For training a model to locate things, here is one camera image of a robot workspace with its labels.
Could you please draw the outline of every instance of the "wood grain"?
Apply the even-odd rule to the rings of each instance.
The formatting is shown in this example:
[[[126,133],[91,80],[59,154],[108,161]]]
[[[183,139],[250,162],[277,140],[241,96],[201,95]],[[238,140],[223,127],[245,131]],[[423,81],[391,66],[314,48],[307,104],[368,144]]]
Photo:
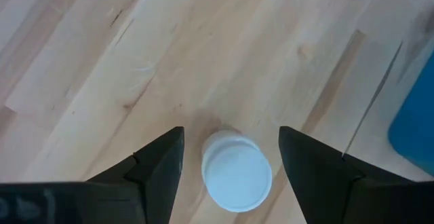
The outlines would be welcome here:
[[[5,48],[10,39],[19,28],[26,29],[25,23],[28,15],[35,9],[34,5],[46,5],[44,0],[0,0],[0,52]]]
[[[11,3],[0,0],[0,23]],[[86,180],[174,126],[185,127],[185,152],[173,224],[305,223],[281,165],[280,126],[340,151],[355,135],[350,154],[431,179],[386,135],[434,48],[434,0],[27,6],[30,24],[16,24],[0,53],[0,181]],[[222,128],[269,159],[272,190],[253,211],[219,208],[202,183],[202,144]]]

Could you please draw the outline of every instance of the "white plastic cup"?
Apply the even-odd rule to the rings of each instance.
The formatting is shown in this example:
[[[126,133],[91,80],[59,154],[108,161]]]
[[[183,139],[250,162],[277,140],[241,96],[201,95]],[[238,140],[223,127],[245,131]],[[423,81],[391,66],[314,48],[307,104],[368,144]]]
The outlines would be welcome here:
[[[267,198],[273,173],[252,139],[221,130],[206,140],[202,154],[203,182],[217,205],[231,212],[246,212]]]

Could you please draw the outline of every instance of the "wood plank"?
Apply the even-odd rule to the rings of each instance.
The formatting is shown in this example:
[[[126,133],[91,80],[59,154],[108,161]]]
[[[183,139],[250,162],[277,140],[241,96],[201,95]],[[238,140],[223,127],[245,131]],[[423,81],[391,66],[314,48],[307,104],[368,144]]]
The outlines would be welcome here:
[[[0,53],[23,24],[33,25],[35,19],[28,23],[25,23],[25,20],[32,12],[32,8],[43,2],[41,0],[0,0]]]
[[[7,107],[0,110],[0,183],[19,181],[49,135]]]
[[[153,76],[153,67],[170,46],[176,25],[185,16],[192,1],[140,0],[137,3],[140,7],[127,17],[85,85],[45,142],[38,160],[23,174],[23,180],[84,178],[101,147],[110,140],[146,88]],[[58,155],[50,153],[54,145],[61,145],[55,149]],[[79,160],[76,158],[74,166],[70,165],[69,173],[56,172],[49,174],[50,176],[35,174],[46,172],[41,171],[40,167],[44,168],[46,160],[51,157],[69,158],[73,154],[75,157],[78,155]]]
[[[18,82],[6,104],[52,130],[135,0],[76,0]]]
[[[312,136],[344,151],[399,47],[394,43],[391,41],[382,45],[365,36],[354,56],[344,53],[336,68],[345,69],[341,67],[347,65],[347,71],[340,81],[337,81],[338,72],[332,73],[329,78],[321,93],[324,96],[320,96],[317,102],[324,114],[316,117],[317,125],[312,130]]]
[[[38,0],[22,28],[0,53],[0,104],[4,104],[74,0]]]
[[[285,185],[283,191],[279,194],[274,207],[271,209],[264,223],[306,223],[295,193],[289,183]]]

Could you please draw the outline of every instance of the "wooden floor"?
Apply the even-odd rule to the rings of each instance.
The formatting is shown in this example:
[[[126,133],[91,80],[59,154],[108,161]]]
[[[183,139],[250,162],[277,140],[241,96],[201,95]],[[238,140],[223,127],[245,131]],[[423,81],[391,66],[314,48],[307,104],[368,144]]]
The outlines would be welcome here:
[[[0,0],[0,181],[86,180],[184,126],[171,223],[305,223],[282,125],[432,179],[387,129],[433,50],[433,16],[434,0]],[[204,139],[228,127],[275,175],[242,214],[201,180]]]

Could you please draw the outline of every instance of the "blue object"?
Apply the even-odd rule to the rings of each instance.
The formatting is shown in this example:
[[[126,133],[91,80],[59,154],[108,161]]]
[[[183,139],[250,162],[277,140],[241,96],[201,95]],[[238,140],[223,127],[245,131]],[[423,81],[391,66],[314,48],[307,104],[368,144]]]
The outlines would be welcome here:
[[[389,141],[399,154],[434,176],[434,54],[393,121]]]

